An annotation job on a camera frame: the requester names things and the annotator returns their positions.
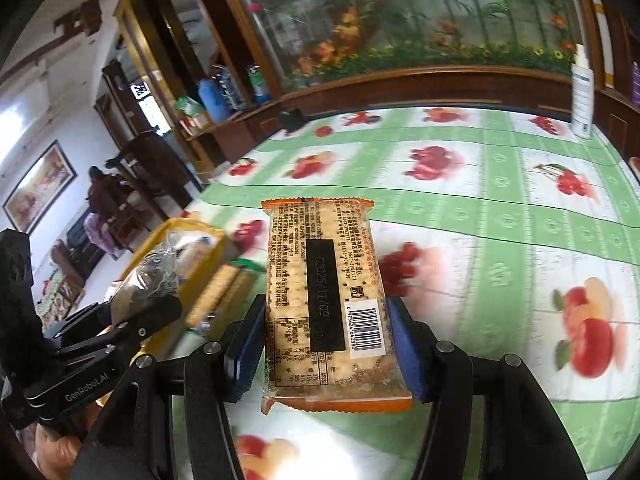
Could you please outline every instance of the screw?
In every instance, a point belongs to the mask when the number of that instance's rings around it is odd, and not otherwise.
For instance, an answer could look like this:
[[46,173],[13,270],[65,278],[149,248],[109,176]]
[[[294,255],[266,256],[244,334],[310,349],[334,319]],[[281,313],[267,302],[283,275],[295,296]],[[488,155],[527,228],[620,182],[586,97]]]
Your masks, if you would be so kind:
[[204,351],[205,354],[213,355],[213,354],[217,354],[222,350],[222,345],[217,341],[210,341],[203,346],[202,350]]
[[146,368],[153,361],[154,361],[154,359],[150,355],[148,355],[148,354],[147,355],[141,355],[139,358],[136,359],[136,366],[138,368]]
[[517,368],[518,366],[520,366],[522,359],[520,359],[516,354],[507,354],[504,356],[504,362],[509,366]]
[[436,343],[436,350],[443,354],[450,354],[454,348],[453,343],[449,341],[438,341]]

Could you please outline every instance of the yellow basket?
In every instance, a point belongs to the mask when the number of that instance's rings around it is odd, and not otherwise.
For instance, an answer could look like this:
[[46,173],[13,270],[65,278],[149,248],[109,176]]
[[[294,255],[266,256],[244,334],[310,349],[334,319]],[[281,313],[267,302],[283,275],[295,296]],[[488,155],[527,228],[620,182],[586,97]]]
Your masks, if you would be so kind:
[[237,255],[235,245],[228,240],[226,233],[222,229],[212,227],[193,218],[169,218],[156,228],[138,248],[133,255],[131,263],[120,275],[120,280],[124,280],[149,251],[165,240],[168,231],[203,232],[212,238],[215,247],[196,264],[180,285],[178,290],[178,297],[182,303],[182,316],[180,319],[164,327],[160,332],[153,334],[143,344],[140,354],[152,354],[159,360],[167,356],[185,330],[184,319],[200,297],[207,283],[209,283],[213,273],[222,262],[231,260]]

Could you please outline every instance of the blue gripper pad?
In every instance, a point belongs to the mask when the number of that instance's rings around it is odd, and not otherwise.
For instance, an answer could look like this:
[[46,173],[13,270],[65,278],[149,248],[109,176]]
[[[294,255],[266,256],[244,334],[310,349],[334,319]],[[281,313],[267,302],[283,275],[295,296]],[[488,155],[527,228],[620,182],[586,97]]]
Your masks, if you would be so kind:
[[396,359],[402,372],[404,383],[418,402],[428,401],[428,388],[426,384],[423,358],[420,357],[420,349],[416,344],[418,337],[415,329],[415,321],[407,311],[402,298],[389,296],[386,298],[386,307],[391,323],[391,336],[394,340]]
[[239,322],[225,351],[226,402],[238,402],[254,381],[266,335],[265,310],[267,297],[258,294],[244,319]]

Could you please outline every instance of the black label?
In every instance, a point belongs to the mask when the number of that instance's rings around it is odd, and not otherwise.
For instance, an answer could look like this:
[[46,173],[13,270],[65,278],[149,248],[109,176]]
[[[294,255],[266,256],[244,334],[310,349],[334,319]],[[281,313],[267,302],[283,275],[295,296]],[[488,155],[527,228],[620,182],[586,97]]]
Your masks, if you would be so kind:
[[346,350],[333,240],[306,239],[306,286],[311,351]]

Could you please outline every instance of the biscuit package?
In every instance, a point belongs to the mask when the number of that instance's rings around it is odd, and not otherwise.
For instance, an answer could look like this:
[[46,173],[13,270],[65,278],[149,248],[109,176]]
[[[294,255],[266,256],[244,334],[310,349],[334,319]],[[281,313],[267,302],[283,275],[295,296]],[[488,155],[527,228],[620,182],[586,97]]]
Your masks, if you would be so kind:
[[357,198],[269,200],[262,412],[411,407],[391,339],[366,213]]

